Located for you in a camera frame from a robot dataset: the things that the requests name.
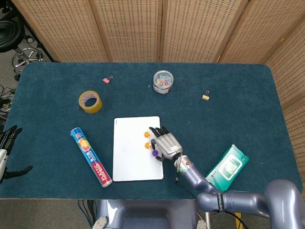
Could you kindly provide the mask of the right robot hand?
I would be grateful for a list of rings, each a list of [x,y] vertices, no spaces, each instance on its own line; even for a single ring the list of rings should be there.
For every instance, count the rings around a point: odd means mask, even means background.
[[[181,144],[177,141],[172,133],[170,133],[164,126],[149,127],[150,131],[154,134],[155,138],[151,139],[151,146],[159,154],[155,157],[158,161],[172,160],[175,162],[183,153]]]

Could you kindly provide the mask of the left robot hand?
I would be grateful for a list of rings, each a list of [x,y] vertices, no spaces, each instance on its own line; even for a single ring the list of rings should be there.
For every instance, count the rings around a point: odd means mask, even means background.
[[[14,125],[0,134],[0,183],[6,179],[21,177],[33,169],[33,166],[28,166],[20,171],[9,172],[7,168],[8,158],[11,154],[14,142],[21,132],[22,128],[18,128],[17,125]]]

